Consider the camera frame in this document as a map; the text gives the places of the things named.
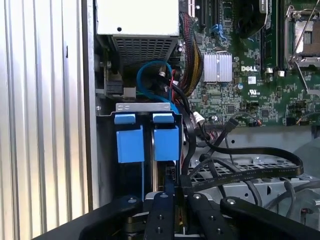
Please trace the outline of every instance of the power supply vent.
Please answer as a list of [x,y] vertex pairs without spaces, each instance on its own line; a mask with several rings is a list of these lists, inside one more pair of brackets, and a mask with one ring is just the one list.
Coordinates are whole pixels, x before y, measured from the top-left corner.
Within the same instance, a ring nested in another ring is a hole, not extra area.
[[176,37],[117,37],[113,42],[121,57],[123,67],[142,65],[151,60],[168,60],[176,43]]

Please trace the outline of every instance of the blue plastic tab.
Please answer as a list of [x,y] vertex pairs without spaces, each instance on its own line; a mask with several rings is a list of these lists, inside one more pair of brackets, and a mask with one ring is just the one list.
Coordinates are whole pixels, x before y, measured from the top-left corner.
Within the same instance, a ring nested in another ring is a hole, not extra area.
[[154,130],[154,159],[156,161],[179,160],[179,129]]
[[154,113],[152,118],[155,124],[173,124],[175,122],[172,113]]
[[116,132],[118,162],[138,163],[145,161],[143,127],[137,130]]
[[116,114],[114,116],[114,124],[135,124],[136,115],[132,114]]

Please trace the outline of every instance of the expansion slot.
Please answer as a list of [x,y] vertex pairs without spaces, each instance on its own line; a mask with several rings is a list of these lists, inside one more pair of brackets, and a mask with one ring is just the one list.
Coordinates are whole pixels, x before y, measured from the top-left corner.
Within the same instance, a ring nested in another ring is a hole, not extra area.
[[220,0],[212,0],[212,25],[220,24]]
[[195,14],[199,20],[199,25],[202,28],[205,28],[208,24],[208,18],[207,18],[208,0],[196,0],[196,6],[199,7],[199,9],[196,8],[196,14]]

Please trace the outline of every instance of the wire bundle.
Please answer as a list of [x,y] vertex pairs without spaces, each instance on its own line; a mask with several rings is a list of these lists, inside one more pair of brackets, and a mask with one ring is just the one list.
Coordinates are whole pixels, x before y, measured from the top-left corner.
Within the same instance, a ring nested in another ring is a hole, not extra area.
[[196,42],[194,20],[186,12],[180,13],[180,32],[185,42],[185,69],[179,87],[189,97],[202,76],[204,61]]

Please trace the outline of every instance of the red wire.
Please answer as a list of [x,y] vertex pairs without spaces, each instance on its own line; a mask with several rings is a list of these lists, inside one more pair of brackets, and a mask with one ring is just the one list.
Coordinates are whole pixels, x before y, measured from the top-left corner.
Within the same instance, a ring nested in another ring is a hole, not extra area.
[[171,77],[171,82],[170,82],[170,89],[171,89],[171,102],[175,102],[175,91],[172,88],[172,85],[174,84],[174,80],[175,80],[175,74],[176,74],[176,70],[172,70],[172,77]]

